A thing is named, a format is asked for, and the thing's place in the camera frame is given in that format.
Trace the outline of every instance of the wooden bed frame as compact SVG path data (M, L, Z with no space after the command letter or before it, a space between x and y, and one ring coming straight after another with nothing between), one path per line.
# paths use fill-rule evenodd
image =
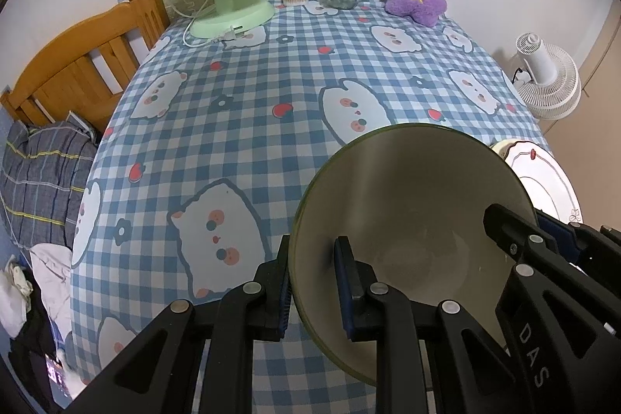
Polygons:
M162 0L129 0L80 22L52 40L26 66L12 91L0 96L14 119L43 126L64 120L69 110L103 131L123 93L113 94L89 52L98 49L125 90L139 63L125 34L138 28L151 50L170 25Z

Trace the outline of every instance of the phone screen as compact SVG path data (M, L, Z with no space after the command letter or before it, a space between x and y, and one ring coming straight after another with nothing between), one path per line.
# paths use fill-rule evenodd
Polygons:
M47 375L50 378L50 386L52 388L52 396L54 401L65 408L68 405L67 400L71 401L71 395L69 389L64 381L64 371L60 363L54 361L49 356L45 356L45 363L47 365Z

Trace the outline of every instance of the cartoon cat print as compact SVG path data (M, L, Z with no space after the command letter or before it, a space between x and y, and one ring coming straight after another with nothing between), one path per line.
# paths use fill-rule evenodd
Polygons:
M258 220L245 195L227 179L211 183L170 214L192 295L223 293L254 278L266 251Z
M97 339L97 354L99 355L101 369L106 368L135 336L136 333L126 329L115 318L104 319L99 327Z
M151 49L145 59L142 61L142 65L149 63L155 56L163 50L170 43L170 37L166 36L155 43L155 46Z
M392 53L415 52L422 49L422 46L401 28L377 25L371 27L371 33L377 42Z
M265 27L259 25L245 32L243 35L239 35L233 40L225 40L223 43L225 49L249 48L252 46L259 46L259 44L263 44L266 40L267 34L265 33Z
M82 195L82 203L80 203L76 232L73 238L73 252L71 253L72 267L75 267L84 256L100 212L101 188L97 181L93 181L91 187L85 189L84 195Z
M498 110L499 101L472 74L453 70L448 75L461 92L480 110L488 114L494 114Z
M187 74L178 71L158 77L142 94L130 118L153 119L164 116L186 80Z
M465 53L472 52L472 41L468 37L453 30L451 27L445 27L443 33L456 48L463 48Z
M340 86L319 93L324 123L342 145L367 132L392 124L387 109L366 86L341 80Z
M333 7L324 7L319 3L318 0L309 0L304 4L304 7L309 12L309 14L313 14L315 16L319 16L321 14L334 16L335 14L338 14L338 9L334 9Z

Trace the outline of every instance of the plate rim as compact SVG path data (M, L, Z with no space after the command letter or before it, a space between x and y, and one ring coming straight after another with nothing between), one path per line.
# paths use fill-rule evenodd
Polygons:
M583 220L582 209L580 207L580 202L578 201L578 195L576 195L576 191L575 191L575 189L573 187L573 184L571 184L571 181L569 180L569 176L567 176L567 174L563 170L563 167L561 167L561 164L558 163L558 161L555 158L555 156L550 151L548 151L546 148L544 148L540 144L537 144L536 142L527 141L526 139L520 139L519 141L513 142L510 145L507 145L506 147L503 148L504 154L502 155L502 158L507 163L507 165L511 167L511 170L513 170L515 172L515 170L513 169L513 166L511 166L509 164L509 159L508 159L509 158L509 154L510 154L510 152L511 152L511 150L513 148L516 148L518 146L518 144L532 144L533 146L543 150L546 154L548 154L550 156L550 158L552 159L554 164L557 166L558 170L560 170L560 172L561 172L561 173L558 173L557 170L555 169L555 172L557 173L558 178L560 179L560 181L563 183L563 186L565 186L565 189L567 190L567 196L569 197L569 200L571 201L572 205L573 205L574 201L576 202L576 207L574 207L574 209L578 211L579 216L580 216L580 220Z
M304 309L304 306L300 302L300 297L299 297L299 293L298 293L298 290L297 290L297 277L296 277L296 272L295 272L295 268L294 268L294 258L295 258L295 255L296 255L296 247L297 247L297 240L296 239L297 239L297 233L298 233L298 230L299 230L300 219L302 217L302 213L304 211L304 208L306 207L307 196L312 191L312 189L313 189L314 185L316 184L319 176L321 176L321 174L325 170L327 170L327 168L329 166L331 166L331 164L333 164L336 161L336 159L338 157L340 157L341 154L344 153L348 148L351 148L354 145L359 144L359 142L364 141L364 139L371 138L372 136L375 136L375 135L377 135L377 134L379 134L381 132L385 132L385 131L388 131L388 130L405 129L405 128L430 128L430 129L447 130L448 132L452 132L452 133L456 133L458 135L464 136L464 137L466 137L466 138L476 142L477 144L480 144L485 149L491 151L496 157L498 157L499 161L502 162L505 167L507 167L509 172L513 175L515 180L518 182L519 187L522 189L522 191L524 192L524 194L527 197L527 201L530 202L530 209L532 211L533 224L536 223L535 208L532 206L532 201L530 200L530 197L529 197L528 192L526 191L526 188L524 188L524 185L522 184L522 181L517 176L517 174L514 172L514 170L511 169L511 167L506 163L506 161L502 157L499 157L498 153L496 151L494 151L491 147L489 147L484 142L481 142L479 139L477 139L477 138L475 138L473 136L470 136L470 135L468 135L465 132L462 132L461 130L456 130L454 128L450 128L450 127L447 127L447 126L444 126L444 125L434 125L434 124L431 124L431 123L397 123L397 124L394 124L394 125L388 125L386 127L381 127L381 128L376 129L376 130L372 130L371 132L368 132L367 134L365 134L363 136L360 136L357 139L354 139L353 141L351 141L350 143L342 146L336 153L334 153L321 166L321 168L313 176L313 179L311 179L308 187L306 188L306 190L304 191L304 194L302 195L302 199L300 200L300 203L297 206L296 214L295 214L295 216L293 218L293 227L292 227L292 231L291 231L291 240L290 240L290 247L289 247L289 254L288 254L288 271L289 271L289 277L291 279L291 292L293 294L293 300L295 302L296 309L297 309L297 312L298 312L298 314L300 316L300 320L301 320L301 322L302 322L302 324L304 326L304 329L309 333L310 338L313 340L313 342L319 348L319 350L321 352L323 352L325 354L325 356L327 356L328 359L332 363L334 363L334 365L336 365L338 368L340 368L346 374L349 374L354 379L358 379L359 381L364 382L364 383L366 383L366 384L368 384L370 386L377 386L377 381L374 381L370 377L367 377L364 374L361 374L360 372L354 370L349 365L344 363L343 360L341 360L338 357L336 357L335 353L333 353L328 348L328 346L325 345L325 343L321 340L321 338L319 338L319 335L317 334L317 332L313 328L312 324L310 324L308 314L306 313L306 311Z

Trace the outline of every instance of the white fan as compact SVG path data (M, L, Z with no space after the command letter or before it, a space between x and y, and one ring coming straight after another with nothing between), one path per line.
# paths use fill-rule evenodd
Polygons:
M578 68L569 54L552 44L545 44L534 33L518 37L518 53L526 71L518 77L516 88L538 119L557 120L570 114L578 105L582 84Z

